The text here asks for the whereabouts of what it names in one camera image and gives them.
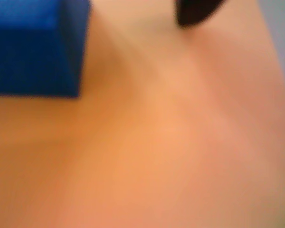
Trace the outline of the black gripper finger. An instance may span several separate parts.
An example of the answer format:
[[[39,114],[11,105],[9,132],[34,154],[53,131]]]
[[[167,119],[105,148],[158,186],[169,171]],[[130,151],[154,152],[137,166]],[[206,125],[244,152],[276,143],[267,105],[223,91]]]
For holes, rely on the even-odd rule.
[[[196,26],[211,17],[224,0],[176,0],[176,22],[179,26]]]

